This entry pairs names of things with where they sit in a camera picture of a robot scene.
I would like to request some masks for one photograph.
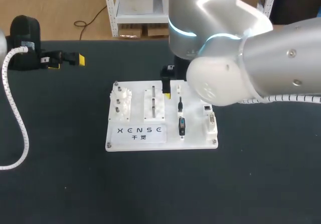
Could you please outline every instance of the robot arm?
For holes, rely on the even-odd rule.
[[[263,13],[240,0],[170,0],[170,6],[170,48],[192,60],[187,82],[204,101],[320,103],[304,94],[321,93],[321,19],[273,31]]]

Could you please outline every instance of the black table surface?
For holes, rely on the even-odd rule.
[[[105,151],[114,81],[158,80],[167,41],[44,42],[86,67],[9,72],[30,152],[0,172],[1,223],[321,223],[321,105],[215,108],[217,150]],[[0,90],[0,163],[22,153]]]

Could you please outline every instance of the black device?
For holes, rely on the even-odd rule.
[[[6,36],[8,52],[12,48],[28,47],[28,54],[16,54],[10,64],[12,70],[35,70],[60,68],[64,61],[70,65],[85,65],[85,59],[78,52],[45,51],[41,49],[40,24],[31,17],[17,16],[11,23],[10,36]]]
[[[179,118],[179,133],[180,133],[180,136],[185,136],[185,128],[186,128],[185,118],[180,117]]]

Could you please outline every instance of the black power cable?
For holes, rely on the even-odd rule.
[[[107,6],[104,6],[104,8],[101,9],[101,10],[97,13],[97,15],[94,17],[94,19],[92,19],[91,22],[88,23],[88,24],[87,24],[85,21],[75,21],[75,22],[74,22],[74,25],[75,25],[75,26],[77,26],[77,27],[83,27],[83,29],[82,29],[82,31],[81,31],[81,33],[80,33],[79,40],[81,40],[82,34],[84,33],[85,29],[86,29],[90,24],[92,24],[92,23],[95,21],[95,19],[97,18],[97,16],[98,16],[104,9],[106,9],[106,8],[107,8]]]

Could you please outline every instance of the white shelving unit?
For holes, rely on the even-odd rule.
[[[168,23],[168,15],[163,14],[162,0],[154,0],[154,13],[147,15],[122,14],[119,1],[106,0],[112,35],[118,37],[118,24]],[[270,17],[274,0],[265,0],[264,14]]]

